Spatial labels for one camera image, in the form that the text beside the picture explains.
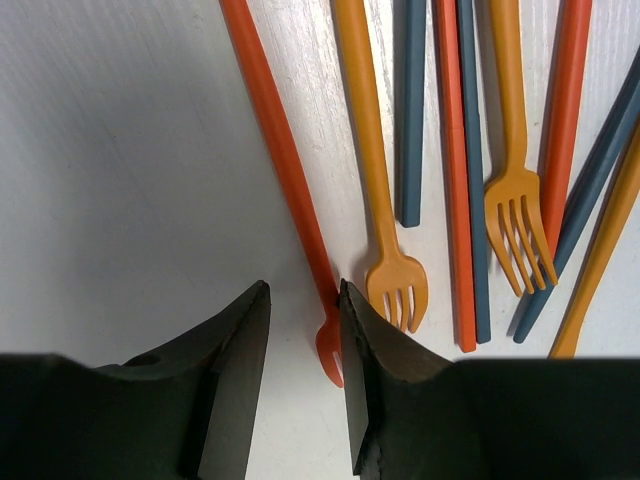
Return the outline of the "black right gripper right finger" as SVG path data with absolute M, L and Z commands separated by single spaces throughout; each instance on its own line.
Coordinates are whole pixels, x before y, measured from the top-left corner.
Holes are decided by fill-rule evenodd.
M 635 479 L 635 359 L 448 361 L 340 289 L 352 468 L 363 479 Z

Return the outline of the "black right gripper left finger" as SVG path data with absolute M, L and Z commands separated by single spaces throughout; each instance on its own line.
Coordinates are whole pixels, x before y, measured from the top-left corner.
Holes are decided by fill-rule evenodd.
M 5 479 L 241 479 L 270 327 L 259 281 L 122 365 L 1 358 Z

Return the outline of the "orange plastic fork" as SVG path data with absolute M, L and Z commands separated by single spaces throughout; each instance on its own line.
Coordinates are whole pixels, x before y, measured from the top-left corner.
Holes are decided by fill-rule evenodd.
M 326 315 L 316 334 L 316 351 L 329 380 L 341 388 L 339 293 L 295 140 L 248 4 L 222 1 L 220 6 Z

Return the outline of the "yellow plastic knife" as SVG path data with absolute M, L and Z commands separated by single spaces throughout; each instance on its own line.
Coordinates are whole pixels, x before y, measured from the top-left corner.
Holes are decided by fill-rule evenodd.
M 549 353 L 551 359 L 569 359 L 577 344 L 590 303 L 606 270 L 639 192 L 639 127 L 622 161 L 600 226 L 591 247 L 568 313 Z

